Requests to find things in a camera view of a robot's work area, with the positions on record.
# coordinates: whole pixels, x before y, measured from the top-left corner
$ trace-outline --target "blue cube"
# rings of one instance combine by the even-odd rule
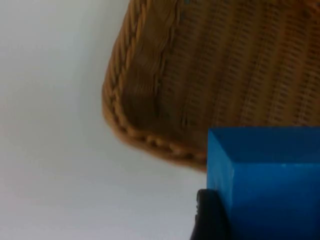
[[[210,129],[207,188],[234,240],[320,240],[320,127]]]

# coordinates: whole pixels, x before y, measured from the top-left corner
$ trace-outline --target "wicker basket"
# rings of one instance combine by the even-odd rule
[[[131,0],[102,90],[122,140],[204,170],[215,126],[320,125],[314,0]]]

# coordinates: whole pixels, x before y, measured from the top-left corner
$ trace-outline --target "blue block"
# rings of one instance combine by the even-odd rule
[[[234,240],[320,240],[320,127],[210,129],[207,188]]]

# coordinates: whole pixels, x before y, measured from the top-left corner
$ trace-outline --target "white background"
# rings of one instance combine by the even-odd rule
[[[188,240],[206,176],[120,143],[101,85],[128,0],[0,0],[0,239]]]

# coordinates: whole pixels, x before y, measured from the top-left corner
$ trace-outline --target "basket rim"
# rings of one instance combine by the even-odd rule
[[[173,1],[177,6],[183,2],[181,0]],[[129,2],[122,27],[112,49],[102,86],[103,116],[121,141],[146,150],[152,155],[176,165],[205,171],[206,152],[183,146],[181,143],[152,132],[137,129],[129,123],[122,107],[120,96],[123,90],[124,76],[135,52],[136,42],[140,37],[140,29],[146,22],[148,10],[152,4],[153,0],[130,0]],[[175,27],[175,24],[170,26],[171,31],[169,32],[171,34],[174,34]]]

